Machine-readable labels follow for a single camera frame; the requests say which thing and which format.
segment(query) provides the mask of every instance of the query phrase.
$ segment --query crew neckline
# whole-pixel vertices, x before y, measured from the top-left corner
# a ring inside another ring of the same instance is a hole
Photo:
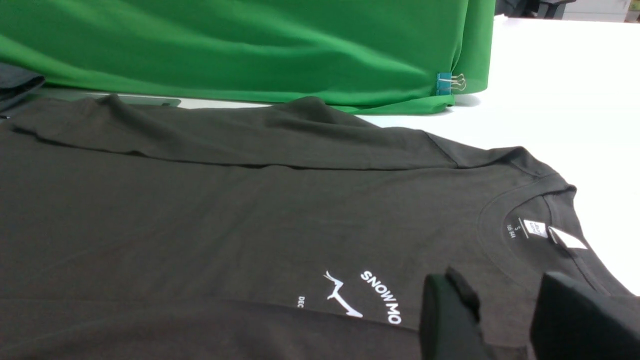
[[[490,258],[493,264],[498,267],[503,274],[523,286],[532,295],[537,295],[538,285],[542,274],[520,259],[509,246],[507,239],[502,231],[502,225],[517,207],[521,206],[528,200],[548,193],[563,192],[571,189],[572,186],[559,174],[550,174],[539,178],[532,183],[510,189],[490,201],[480,212],[477,219],[477,240],[483,248],[485,254]],[[552,223],[551,225],[561,226],[562,216],[550,208]],[[622,284],[617,285],[617,281],[603,282],[592,274],[596,256],[590,256],[589,259],[573,253],[572,257],[576,261],[580,271],[586,276],[588,282],[596,284],[596,290],[604,295],[619,295],[620,293],[628,293]]]

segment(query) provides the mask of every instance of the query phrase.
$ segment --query black object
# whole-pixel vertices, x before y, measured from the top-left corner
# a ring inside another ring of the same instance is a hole
[[[495,14],[508,17],[553,19],[562,5],[576,0],[497,0]]]
[[[44,82],[43,75],[0,63],[0,111],[16,104]]]
[[[424,281],[420,347],[424,360],[492,360],[479,326],[480,301],[452,268]]]
[[[640,313],[566,275],[546,273],[531,342],[539,360],[640,359]]]

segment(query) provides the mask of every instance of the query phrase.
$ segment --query printed logo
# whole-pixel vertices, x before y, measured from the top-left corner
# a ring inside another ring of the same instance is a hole
[[[333,288],[333,292],[326,299],[327,300],[335,299],[340,305],[342,305],[342,307],[344,307],[344,309],[347,311],[347,315],[354,316],[354,317],[357,317],[357,318],[361,318],[362,314],[360,314],[358,311],[353,309],[346,301],[344,301],[344,299],[338,293],[338,291],[340,291],[340,288],[342,287],[342,285],[344,285],[344,282],[332,277],[329,274],[329,271],[326,272],[324,277],[329,279],[329,280],[331,280],[331,281],[333,281],[333,284],[335,285],[335,287]]]
[[[387,311],[387,321],[394,325],[401,323],[402,318],[400,315],[400,311],[397,310],[398,300],[396,300],[394,294],[391,293],[387,286],[382,284],[382,281],[373,276],[373,273],[370,271],[365,271],[360,274],[360,278],[371,284],[373,290],[376,293],[380,294],[382,301],[386,302],[385,305],[389,308]]]

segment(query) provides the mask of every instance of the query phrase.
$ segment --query white print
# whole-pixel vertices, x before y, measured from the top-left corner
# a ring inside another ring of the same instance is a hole
[[[511,224],[507,225],[507,231],[509,231],[509,236],[512,239],[516,238],[516,232],[513,230],[513,226],[511,226]]]
[[[347,304],[346,301],[344,301],[344,299],[340,296],[340,294],[338,294],[338,291],[340,290],[340,288],[342,287],[342,285],[344,285],[344,282],[332,277],[329,274],[329,271],[326,272],[326,275],[324,276],[325,278],[333,281],[335,287],[333,288],[333,293],[331,293],[331,295],[329,295],[328,298],[326,298],[327,300],[330,299],[335,299],[338,301],[338,303],[340,305],[342,305],[342,307],[344,307],[344,309],[347,311],[347,315],[349,316],[355,316],[357,318],[361,318],[362,314],[360,314],[358,311],[356,311],[355,309],[353,309],[349,304]]]
[[[362,280],[367,281],[367,283],[371,284],[371,287],[373,288],[373,290],[376,293],[380,294],[380,297],[382,298],[383,301],[385,302],[392,302],[391,304],[386,304],[387,307],[389,307],[389,311],[387,311],[387,320],[394,324],[397,325],[399,323],[402,322],[402,318],[400,317],[400,311],[396,310],[398,307],[398,303],[396,300],[396,298],[394,297],[393,294],[391,294],[391,291],[387,288],[386,285],[382,285],[382,281],[378,280],[375,276],[373,276],[373,273],[370,271],[365,271],[362,274],[360,274],[360,278]]]
[[[526,219],[522,221],[524,222],[524,226],[527,228],[529,234],[534,234],[534,235],[542,236],[543,238],[548,238],[547,225],[545,223],[526,220]]]

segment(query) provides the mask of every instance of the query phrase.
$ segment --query white surface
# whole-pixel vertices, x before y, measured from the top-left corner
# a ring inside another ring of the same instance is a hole
[[[637,24],[501,19],[489,89],[432,116],[363,116],[468,145],[524,146],[577,186],[587,241],[640,295],[640,72]],[[183,99],[183,108],[241,108]]]
[[[581,20],[581,21],[609,21],[623,22],[626,13],[568,13],[562,16],[563,20]]]

